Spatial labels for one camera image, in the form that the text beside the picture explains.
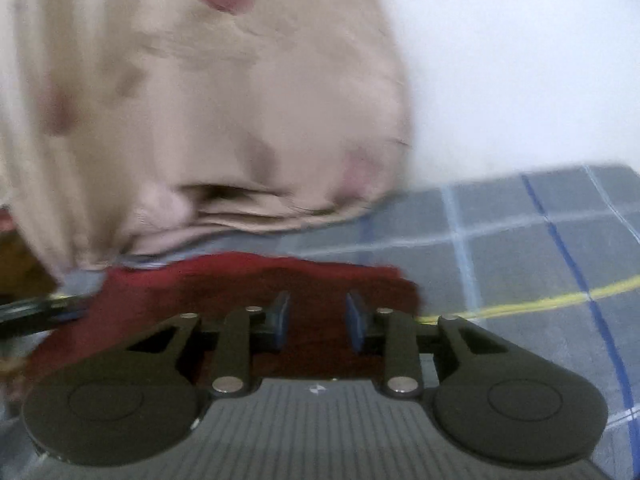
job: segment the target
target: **white stripe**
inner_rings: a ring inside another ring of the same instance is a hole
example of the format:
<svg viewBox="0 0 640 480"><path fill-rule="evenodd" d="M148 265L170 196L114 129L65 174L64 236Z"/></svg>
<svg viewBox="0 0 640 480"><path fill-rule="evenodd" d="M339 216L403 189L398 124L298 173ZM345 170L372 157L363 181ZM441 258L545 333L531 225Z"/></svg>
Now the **white stripe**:
<svg viewBox="0 0 640 480"><path fill-rule="evenodd" d="M614 428L622 426L635 418L640 418L640 404L636 404L630 410L623 410L622 412L614 413L607 420L607 426L604 431L610 431Z"/></svg>
<svg viewBox="0 0 640 480"><path fill-rule="evenodd" d="M462 235L456 197L453 190L448 186L442 188L442 202L451 230L453 249L456 253L458 268L460 268L460 278L465 295L466 309L470 312L478 312L482 306L482 298L478 290L478 280L476 280L474 263L466 246L466 237Z"/></svg>
<svg viewBox="0 0 640 480"><path fill-rule="evenodd" d="M626 210L629 212L640 212L640 204L634 205L632 208ZM556 213L543 217L540 215L521 215L513 216L505 219L502 222L478 224L475 227L469 229L460 229L458 235L461 238L477 238L481 236L487 236L496 234L503 231L511 231L514 229L522 229L532 227L534 225L545 224L547 221L551 221L554 224L560 222L575 222L581 220L591 220L596 218L605 218L607 216L613 216L614 212L609 209L603 209L602 211L579 211L571 213ZM451 243L454 237L452 233L428 235L414 238L397 237L387 238L386 240L380 240L379 242L373 242L370 244L347 244L340 246L325 246L317 249L310 249L305 251L291 251L295 256L308 257L308 256L324 256L328 254L341 254L341 253L356 253L358 251L377 251L382 249L389 249L395 247L428 247L437 244Z"/></svg>
<svg viewBox="0 0 640 480"><path fill-rule="evenodd" d="M591 171L591 168L589 166L583 166L582 169L587 174L589 179L593 182L593 185L598 190L598 193L604 200L605 204L607 204L607 207L609 207L609 209L613 211L614 215L616 215L618 220L622 222L622 225L629 230L629 232L636 239L636 242L640 244L640 235L638 234L638 231L636 231L636 229L626 220L626 218L622 216L620 211L617 210L616 206L613 205L613 202L611 201L611 197L609 196L609 193L607 193L607 191L602 187L602 184L600 183L598 178L595 176L593 171Z"/></svg>

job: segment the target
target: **white wall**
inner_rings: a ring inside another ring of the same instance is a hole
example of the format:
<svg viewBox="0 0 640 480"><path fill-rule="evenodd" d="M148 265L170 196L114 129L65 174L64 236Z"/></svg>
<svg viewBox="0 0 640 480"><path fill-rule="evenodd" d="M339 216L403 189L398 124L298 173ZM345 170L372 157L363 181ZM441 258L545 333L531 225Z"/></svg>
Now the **white wall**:
<svg viewBox="0 0 640 480"><path fill-rule="evenodd" d="M408 67L410 183L640 170L640 0L383 0Z"/></svg>

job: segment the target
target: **gray ribbed plate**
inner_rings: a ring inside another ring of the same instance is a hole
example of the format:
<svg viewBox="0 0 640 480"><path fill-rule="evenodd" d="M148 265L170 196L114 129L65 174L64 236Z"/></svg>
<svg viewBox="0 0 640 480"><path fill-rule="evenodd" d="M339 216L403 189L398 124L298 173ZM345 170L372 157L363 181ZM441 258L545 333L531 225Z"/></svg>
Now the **gray ribbed plate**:
<svg viewBox="0 0 640 480"><path fill-rule="evenodd" d="M265 380L215 402L187 439L113 468L42 458L29 480L604 480L587 461L545 471L490 465L444 439L415 402L370 381Z"/></svg>

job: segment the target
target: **yellow line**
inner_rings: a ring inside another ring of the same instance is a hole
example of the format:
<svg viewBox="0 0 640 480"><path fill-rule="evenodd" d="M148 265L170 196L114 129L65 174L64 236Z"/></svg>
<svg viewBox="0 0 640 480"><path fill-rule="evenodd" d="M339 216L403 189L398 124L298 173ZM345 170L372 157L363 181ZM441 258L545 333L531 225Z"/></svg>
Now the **yellow line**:
<svg viewBox="0 0 640 480"><path fill-rule="evenodd" d="M610 285L600 286L590 290L590 295L594 300L602 300L610 298L624 292L630 292L640 288L640 274L633 276L627 280L611 283ZM556 308L564 308L584 303L587 295L581 292L573 292L571 294L562 294L554 298L544 298L537 301L527 301L526 303L503 304L483 308L478 312L460 312L456 316L465 319L487 319L491 317L512 316L514 314L526 314L527 312L542 312L544 310L554 310ZM418 316L416 318L420 323L434 324L438 320L438 316Z"/></svg>

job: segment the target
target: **round black pad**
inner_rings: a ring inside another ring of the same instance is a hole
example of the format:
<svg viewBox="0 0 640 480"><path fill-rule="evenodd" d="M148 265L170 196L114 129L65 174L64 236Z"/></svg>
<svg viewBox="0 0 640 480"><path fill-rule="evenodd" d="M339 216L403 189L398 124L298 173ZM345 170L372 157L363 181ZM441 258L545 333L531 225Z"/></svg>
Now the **round black pad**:
<svg viewBox="0 0 640 480"><path fill-rule="evenodd" d="M588 456L607 421L588 381L544 360L478 355L445 379L434 415L463 448L510 466L550 466Z"/></svg>
<svg viewBox="0 0 640 480"><path fill-rule="evenodd" d="M115 466L180 442L198 416L198 396L158 356L113 352L45 378L28 395L22 416L31 438L52 456Z"/></svg>

